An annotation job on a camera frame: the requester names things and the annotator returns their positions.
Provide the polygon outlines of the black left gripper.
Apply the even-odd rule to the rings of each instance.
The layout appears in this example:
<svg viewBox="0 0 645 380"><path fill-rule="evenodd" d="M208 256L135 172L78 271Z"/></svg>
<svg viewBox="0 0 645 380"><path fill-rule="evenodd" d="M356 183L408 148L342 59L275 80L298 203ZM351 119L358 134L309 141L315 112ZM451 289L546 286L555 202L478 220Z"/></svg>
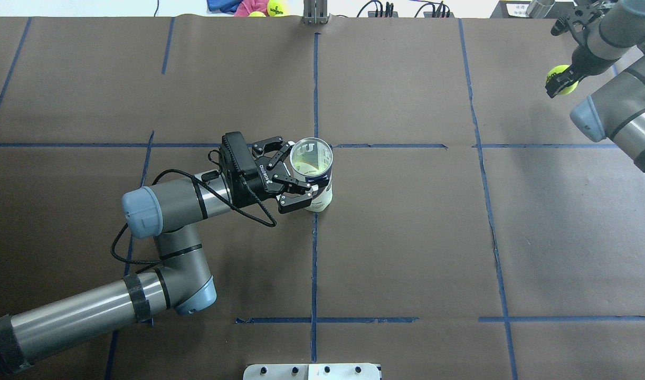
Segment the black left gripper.
<svg viewBox="0 0 645 380"><path fill-rule="evenodd" d="M312 205L318 192L318 186L312 186L305 192L296 196L284 194L286 186L275 183L274 175L290 176L291 172L282 162L278 162L272 169L268 169L269 157L264 155L276 152L275 156L286 157L294 147L293 140L285 140L282 136L258 140L252 144L252 156L255 171L250 175L241 176L238 169L230 159L228 153L224 154L224 178L229 186L231 202L235 207L247 207L257 203L255 198L265 201L278 197L278 212L286 214Z"/></svg>

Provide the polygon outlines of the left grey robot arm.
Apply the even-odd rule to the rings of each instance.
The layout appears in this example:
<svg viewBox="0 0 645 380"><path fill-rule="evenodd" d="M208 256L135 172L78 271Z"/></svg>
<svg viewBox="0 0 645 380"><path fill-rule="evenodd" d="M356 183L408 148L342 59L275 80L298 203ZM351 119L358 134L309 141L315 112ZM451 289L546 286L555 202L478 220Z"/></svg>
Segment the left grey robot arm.
<svg viewBox="0 0 645 380"><path fill-rule="evenodd" d="M214 279L196 225L234 211L275 227L244 209L274 199L282 214L303 209L329 185L290 172L298 144L281 136L247 145L240 132L214 145L218 168L191 175L168 169L122 197L126 223L110 246L127 267L122 279L19 315L0 317L0 376L15 375L37 361L109 334L130 323L146 323L163 310L180 315L204 310L216 300Z"/></svg>

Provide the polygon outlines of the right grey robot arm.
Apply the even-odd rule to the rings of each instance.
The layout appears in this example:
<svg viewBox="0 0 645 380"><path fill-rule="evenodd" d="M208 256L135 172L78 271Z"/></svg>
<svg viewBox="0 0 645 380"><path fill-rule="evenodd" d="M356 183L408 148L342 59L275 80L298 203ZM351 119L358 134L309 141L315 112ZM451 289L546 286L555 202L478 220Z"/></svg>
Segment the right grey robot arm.
<svg viewBox="0 0 645 380"><path fill-rule="evenodd" d="M577 46L570 65L547 75L549 97L603 74L631 48L641 51L640 58L575 106L570 118L589 140L610 140L645 173L645 1L578 1L550 32L569 32Z"/></svg>

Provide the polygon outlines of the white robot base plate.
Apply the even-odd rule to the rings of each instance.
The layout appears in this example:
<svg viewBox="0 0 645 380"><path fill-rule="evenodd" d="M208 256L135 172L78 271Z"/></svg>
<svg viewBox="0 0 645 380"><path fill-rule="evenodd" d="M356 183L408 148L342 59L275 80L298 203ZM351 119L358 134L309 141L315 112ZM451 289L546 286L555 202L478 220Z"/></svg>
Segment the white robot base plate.
<svg viewBox="0 0 645 380"><path fill-rule="evenodd" d="M243 379L382 379L373 363L311 363L249 365Z"/></svg>

